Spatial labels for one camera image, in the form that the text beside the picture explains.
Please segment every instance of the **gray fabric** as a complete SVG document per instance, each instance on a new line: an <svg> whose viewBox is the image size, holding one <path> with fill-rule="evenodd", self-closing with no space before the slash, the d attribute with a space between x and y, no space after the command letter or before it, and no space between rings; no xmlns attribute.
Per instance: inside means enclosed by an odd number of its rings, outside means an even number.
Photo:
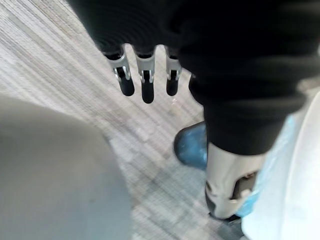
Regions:
<svg viewBox="0 0 320 240"><path fill-rule="evenodd" d="M131 208L96 129L0 96L0 239L129 240Z"/></svg>

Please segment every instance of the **robotic hand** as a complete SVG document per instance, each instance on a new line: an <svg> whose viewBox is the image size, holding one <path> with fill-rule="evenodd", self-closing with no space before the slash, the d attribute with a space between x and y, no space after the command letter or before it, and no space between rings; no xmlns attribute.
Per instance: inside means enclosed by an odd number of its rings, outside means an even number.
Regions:
<svg viewBox="0 0 320 240"><path fill-rule="evenodd" d="M320 71L320 2L68 1L124 95L134 94L125 43L134 48L146 103L154 99L156 45L166 46L169 95L177 93L180 64L192 73L208 139L207 204L214 217L232 218L287 115L305 102L297 84Z"/></svg>

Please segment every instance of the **white surface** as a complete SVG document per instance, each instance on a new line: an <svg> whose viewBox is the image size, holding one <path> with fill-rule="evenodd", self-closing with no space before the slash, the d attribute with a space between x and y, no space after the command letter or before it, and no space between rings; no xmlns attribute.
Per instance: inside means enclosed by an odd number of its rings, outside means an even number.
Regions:
<svg viewBox="0 0 320 240"><path fill-rule="evenodd" d="M320 92L310 103L296 140L276 163L254 212L243 219L250 240L316 239L320 214ZM301 116L296 116L299 124Z"/></svg>

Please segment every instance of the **floor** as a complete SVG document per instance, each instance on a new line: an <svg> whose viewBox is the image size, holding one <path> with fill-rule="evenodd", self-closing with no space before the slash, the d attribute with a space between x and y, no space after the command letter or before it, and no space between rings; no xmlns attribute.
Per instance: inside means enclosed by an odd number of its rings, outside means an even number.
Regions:
<svg viewBox="0 0 320 240"><path fill-rule="evenodd" d="M166 94L156 50L155 100L145 104L130 46L135 94L122 95L106 59L64 0L0 0L0 93L75 116L110 140L132 196L134 240L239 240L238 225L208 216L204 172L179 164L172 142L202 120L183 72Z"/></svg>

